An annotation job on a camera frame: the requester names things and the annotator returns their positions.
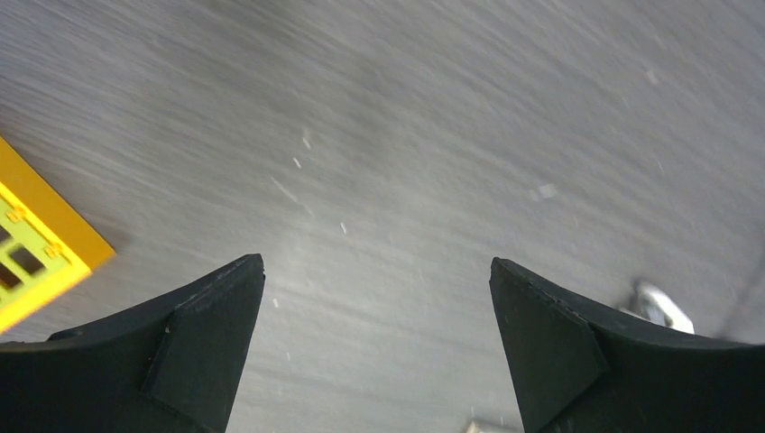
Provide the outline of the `white staple box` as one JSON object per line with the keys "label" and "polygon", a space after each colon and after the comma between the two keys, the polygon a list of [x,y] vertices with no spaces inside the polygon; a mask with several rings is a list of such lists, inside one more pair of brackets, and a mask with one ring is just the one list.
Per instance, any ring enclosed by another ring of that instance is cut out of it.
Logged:
{"label": "white staple box", "polygon": [[464,433],[513,433],[513,430],[485,420],[474,419],[467,424]]}

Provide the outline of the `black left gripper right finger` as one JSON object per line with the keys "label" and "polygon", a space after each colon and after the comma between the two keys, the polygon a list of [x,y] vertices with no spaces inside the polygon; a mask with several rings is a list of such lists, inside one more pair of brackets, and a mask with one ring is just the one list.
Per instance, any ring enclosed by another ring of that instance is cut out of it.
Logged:
{"label": "black left gripper right finger", "polygon": [[525,431],[763,431],[762,345],[652,324],[507,259],[489,284]]}

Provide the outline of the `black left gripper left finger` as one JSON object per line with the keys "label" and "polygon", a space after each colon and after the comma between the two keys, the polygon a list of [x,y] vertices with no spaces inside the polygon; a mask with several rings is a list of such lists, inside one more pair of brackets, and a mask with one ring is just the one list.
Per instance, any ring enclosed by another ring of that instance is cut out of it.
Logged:
{"label": "black left gripper left finger", "polygon": [[2,344],[2,431],[225,431],[264,283],[247,254],[46,341]]}

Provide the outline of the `white staple remover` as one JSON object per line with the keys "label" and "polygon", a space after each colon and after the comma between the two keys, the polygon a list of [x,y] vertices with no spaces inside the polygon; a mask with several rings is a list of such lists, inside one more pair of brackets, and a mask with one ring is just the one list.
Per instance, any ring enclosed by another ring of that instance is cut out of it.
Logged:
{"label": "white staple remover", "polygon": [[675,301],[656,285],[645,280],[633,283],[632,295],[618,309],[654,325],[694,335],[694,324]]}

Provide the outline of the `yellow green colourful block toy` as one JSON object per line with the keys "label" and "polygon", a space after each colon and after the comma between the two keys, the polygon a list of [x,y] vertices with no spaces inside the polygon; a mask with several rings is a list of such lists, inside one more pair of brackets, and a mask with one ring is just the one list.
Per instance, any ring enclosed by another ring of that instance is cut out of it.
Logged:
{"label": "yellow green colourful block toy", "polygon": [[1,141],[1,330],[88,278],[115,249]]}

